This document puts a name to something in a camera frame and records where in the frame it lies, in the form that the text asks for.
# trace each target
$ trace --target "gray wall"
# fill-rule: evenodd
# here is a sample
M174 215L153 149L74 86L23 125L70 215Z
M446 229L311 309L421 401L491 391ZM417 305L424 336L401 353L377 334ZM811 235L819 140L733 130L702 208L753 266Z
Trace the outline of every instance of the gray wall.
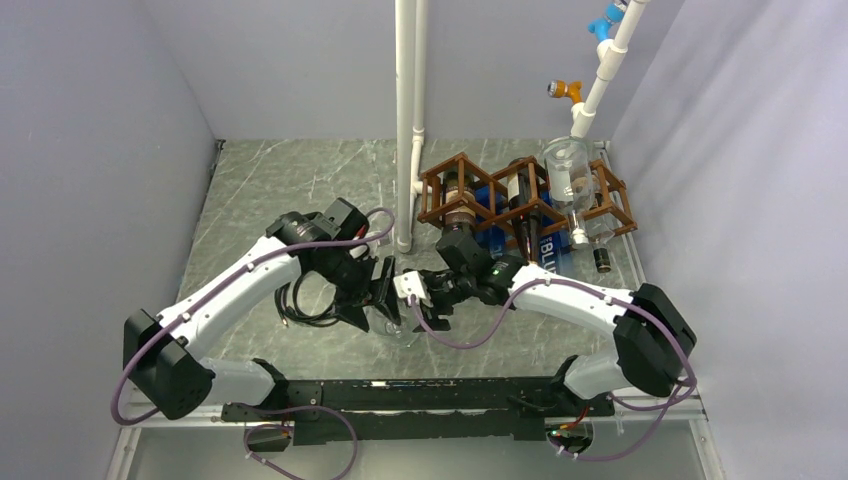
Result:
M0 45L0 476L102 478L123 319L175 297L213 137L138 1L4 1Z
M145 0L218 138L393 138L389 0ZM432 0L425 125L442 138L552 138L553 78L595 78L608 0ZM682 0L652 2L591 134L609 138Z
M621 120L728 478L845 478L848 4L687 0Z

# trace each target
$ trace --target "brown wine rack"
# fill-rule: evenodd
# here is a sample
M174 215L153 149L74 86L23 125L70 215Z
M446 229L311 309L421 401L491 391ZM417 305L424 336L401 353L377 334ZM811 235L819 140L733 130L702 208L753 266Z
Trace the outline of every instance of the brown wine rack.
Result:
M586 212L584 217L589 220L600 215L613 215L621 222L621 226L614 229L616 236L636 230L637 225L633 220L633 214L630 211L630 202L627 199L627 186L604 165L602 160L593 161L589 164L589 167L598 176L603 202ZM489 195L488 205L483 205L466 195L457 195L451 201L444 202L442 192L444 192L445 187L442 184L441 174L450 169L456 169L459 174L458 187L460 192L465 190L465 176L469 175L472 178L472 190L477 191L480 188L488 186L489 192L497 191L504 197L507 196L507 188L504 184L507 177L513 173L517 173L519 170L526 170L527 175L530 177L530 200L526 205L522 205L515 210L508 210L499 215L495 212L498 207L505 207L505 205L496 204L496 195ZM475 231L483 231L497 225L510 236L514 236L515 232L510 224L512 218L538 208L542 215L553 222L552 225L542 229L542 236L550 235L561 229L568 230L568 220L545 203L540 196L542 192L548 191L549 186L545 170L536 161L536 157L525 157L506 168L490 174L469 160L468 155L462 152L425 171L421 174L420 178L425 186L430 187L422 189L421 212L418 214L418 221L421 223L429 223L436 228L442 228L444 227L444 223L442 222L444 215L451 210L464 206L470 208L483 218L482 222L475 225ZM619 195L621 206L618 206L613 201L613 192Z

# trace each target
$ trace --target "gray marble surface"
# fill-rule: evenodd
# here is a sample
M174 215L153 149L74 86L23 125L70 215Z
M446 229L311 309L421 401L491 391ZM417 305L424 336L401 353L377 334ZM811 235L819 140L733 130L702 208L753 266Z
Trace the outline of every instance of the gray marble surface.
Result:
M488 171L527 155L539 155L543 140L428 140L422 170L459 152ZM193 293L243 255L280 214L323 211L336 197L362 211L395 207L394 140L257 140L226 142L203 208L180 298ZM375 218L373 228L386 225ZM398 267L445 268L433 245L440 232L415 224L414 247L397 254ZM378 249L388 255L392 245ZM607 287L638 287L623 240L610 245L613 271L595 272L591 250L574 257L575 277ZM304 309L323 309L333 287L311 275L301 288ZM454 341L479 338L497 309L470 300L451 317ZM269 296L234 325L210 352L231 360L264 358L288 378L412 378L550 375L570 355L603 346L596 335L559 319L510 312L495 336L470 351L450 349L422 335L411 346L365 334L346 324L316 329L285 327Z

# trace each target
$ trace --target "bottle cap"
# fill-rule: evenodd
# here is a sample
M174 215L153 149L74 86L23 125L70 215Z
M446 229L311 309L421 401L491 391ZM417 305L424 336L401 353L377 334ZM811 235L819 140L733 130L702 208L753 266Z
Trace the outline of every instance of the bottle cap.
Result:
M589 246L589 237L586 236L586 230L575 228L571 232L571 246L576 249L586 248Z
M606 248L596 248L593 253L595 255L595 268L598 270L598 273L609 273L612 270L609 250Z

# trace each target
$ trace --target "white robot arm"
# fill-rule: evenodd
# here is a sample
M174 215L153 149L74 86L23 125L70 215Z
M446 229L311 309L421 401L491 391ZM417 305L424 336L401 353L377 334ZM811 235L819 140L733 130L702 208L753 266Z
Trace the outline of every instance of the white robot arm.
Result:
M382 314L381 322L402 325L406 303L417 314L421 330L436 335L434 330L449 328L439 315L452 313L453 305L473 296L503 306L498 322L509 308L516 308L600 334L613 346L565 359L553 377L557 402L565 411L579 411L593 401L608 403L607 392L630 386L668 397L688 365L695 336L657 287L643 285L636 292L596 287L527 265L518 257L492 259L462 232L445 235L436 245L449 269L395 276L394 259L388 257L379 278L371 280L376 259L350 254L352 247L375 238L356 239L364 236L367 226L367 215L342 199L324 214L281 216L250 251L209 284L156 318L139 310L126 321L122 380L132 380L169 419L202 404L286 406L289 382L267 362L205 355L256 303L308 271L336 285L335 313L366 332L369 322L380 316L366 315L365 305ZM650 322L642 318L645 315ZM132 424L146 418L121 417L118 393L112 404L116 421Z

